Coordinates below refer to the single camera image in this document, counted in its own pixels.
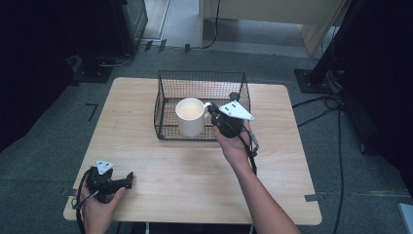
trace forearm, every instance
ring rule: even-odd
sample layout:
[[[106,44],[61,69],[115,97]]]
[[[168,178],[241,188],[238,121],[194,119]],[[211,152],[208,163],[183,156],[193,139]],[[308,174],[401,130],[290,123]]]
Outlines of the forearm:
[[[299,233],[291,218],[274,200],[249,165],[241,165],[233,169],[257,233]]]

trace black controller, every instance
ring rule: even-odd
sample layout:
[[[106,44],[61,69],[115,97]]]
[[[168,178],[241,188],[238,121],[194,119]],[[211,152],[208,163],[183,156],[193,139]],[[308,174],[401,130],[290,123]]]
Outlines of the black controller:
[[[207,107],[207,111],[212,115],[211,123],[218,127],[219,132],[227,138],[234,138],[243,130],[244,120],[230,117],[219,110],[215,103]]]
[[[121,187],[131,189],[133,173],[129,173],[126,178],[112,180],[113,169],[110,169],[103,175],[97,171],[97,167],[91,167],[91,173],[88,176],[88,187],[91,193],[98,191],[96,197],[101,203],[105,203],[106,195],[116,193]]]

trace person's left hand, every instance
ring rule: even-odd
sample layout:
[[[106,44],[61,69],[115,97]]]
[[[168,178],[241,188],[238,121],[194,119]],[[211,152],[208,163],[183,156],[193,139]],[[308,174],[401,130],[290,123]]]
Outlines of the person's left hand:
[[[80,197],[85,200],[91,192],[87,185],[88,179],[85,179],[83,183]],[[122,200],[127,188],[120,188],[113,197],[112,201],[108,204],[99,202],[95,197],[92,197],[86,201],[82,206],[82,217],[85,226],[86,233],[105,233],[112,222],[113,214],[118,206],[119,201]]]

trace hand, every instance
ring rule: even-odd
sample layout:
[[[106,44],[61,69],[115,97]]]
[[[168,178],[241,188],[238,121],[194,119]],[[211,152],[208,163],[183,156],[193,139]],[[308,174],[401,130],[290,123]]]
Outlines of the hand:
[[[80,194],[81,201],[86,199],[91,192],[87,185],[88,179],[85,179],[83,183],[82,191]],[[122,200],[126,192],[126,187],[120,188],[113,197],[112,201],[108,204],[103,204],[95,197],[92,197],[86,201],[82,206],[82,217],[85,226],[86,233],[105,233],[112,222],[113,214],[118,206],[119,201]]]
[[[244,127],[248,131],[251,131],[249,121],[244,120]],[[244,167],[248,167],[248,169],[250,170],[248,156],[246,154],[244,144],[238,137],[227,138],[219,132],[219,129],[216,126],[213,127],[213,136],[219,142],[219,145],[221,145],[225,158],[234,170]],[[244,129],[241,132],[241,137],[246,144],[251,144],[248,132]]]

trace person's right hand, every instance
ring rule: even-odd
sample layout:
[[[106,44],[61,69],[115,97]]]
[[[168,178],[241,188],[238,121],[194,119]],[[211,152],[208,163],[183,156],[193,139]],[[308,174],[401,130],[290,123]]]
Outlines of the person's right hand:
[[[244,126],[245,129],[251,131],[249,121],[244,120]],[[241,132],[241,137],[244,139],[245,143],[250,146],[250,138],[248,132],[245,129],[243,129],[243,131]],[[250,170],[248,156],[246,154],[244,144],[238,137],[227,138],[219,132],[219,129],[216,126],[213,127],[213,136],[219,142],[219,145],[221,145],[225,158],[234,170],[245,167],[248,167],[248,169]]]

